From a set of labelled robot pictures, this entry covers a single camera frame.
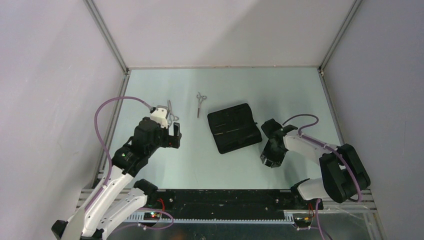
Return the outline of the silver thinning scissors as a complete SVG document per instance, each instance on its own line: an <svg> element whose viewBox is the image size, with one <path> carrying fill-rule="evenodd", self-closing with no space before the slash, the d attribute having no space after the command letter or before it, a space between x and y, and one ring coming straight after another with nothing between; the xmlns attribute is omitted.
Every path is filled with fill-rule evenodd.
<svg viewBox="0 0 424 240"><path fill-rule="evenodd" d="M170 99L167 100L167 110L168 110L167 124L170 127L174 122L178 122L180 118L174 114L173 108L172 108L172 102Z"/></svg>

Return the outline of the black zippered tool case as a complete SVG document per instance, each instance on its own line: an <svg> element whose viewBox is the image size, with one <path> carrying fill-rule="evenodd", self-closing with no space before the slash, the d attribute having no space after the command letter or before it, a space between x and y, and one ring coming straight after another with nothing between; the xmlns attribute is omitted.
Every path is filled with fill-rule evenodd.
<svg viewBox="0 0 424 240"><path fill-rule="evenodd" d="M248 103L211 112L207 120L218 152L222 155L263 140Z"/></svg>

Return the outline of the black handled comb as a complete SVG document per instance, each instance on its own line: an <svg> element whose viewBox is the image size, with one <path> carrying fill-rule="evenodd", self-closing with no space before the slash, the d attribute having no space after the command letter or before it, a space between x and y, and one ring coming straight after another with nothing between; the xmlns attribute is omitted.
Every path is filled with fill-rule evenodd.
<svg viewBox="0 0 424 240"><path fill-rule="evenodd" d="M225 135L225 134L235 134L235 135L249 135L256 132L256 125L247 125L240 126L229 130L222 130L216 133L213 133L213 136Z"/></svg>

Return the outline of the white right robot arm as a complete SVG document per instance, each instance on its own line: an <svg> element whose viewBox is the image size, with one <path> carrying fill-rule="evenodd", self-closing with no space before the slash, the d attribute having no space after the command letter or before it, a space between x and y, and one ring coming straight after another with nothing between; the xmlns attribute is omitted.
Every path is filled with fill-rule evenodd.
<svg viewBox="0 0 424 240"><path fill-rule="evenodd" d="M320 178L307 178L292 186L290 201L295 208L304 209L315 199L330 198L340 204L357 196L355 201L362 201L362 191L371 185L371 179L352 145L318 140L303 133L302 128L282 125L273 118L261 129L268 139L260 155L265 166L281 167L288 152L295 152L320 168Z"/></svg>

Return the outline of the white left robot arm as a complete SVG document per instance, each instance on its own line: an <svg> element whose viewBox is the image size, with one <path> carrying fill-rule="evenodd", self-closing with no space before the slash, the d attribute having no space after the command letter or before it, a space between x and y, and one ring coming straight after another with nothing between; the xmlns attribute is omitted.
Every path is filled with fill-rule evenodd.
<svg viewBox="0 0 424 240"><path fill-rule="evenodd" d="M51 230L58 240L105 240L127 217L142 207L153 208L158 202L158 187L146 179L138 180L118 203L114 200L145 167L159 148L179 148L180 124L162 126L151 117L144 117L134 134L119 148L107 174L94 192L68 220L57 220Z"/></svg>

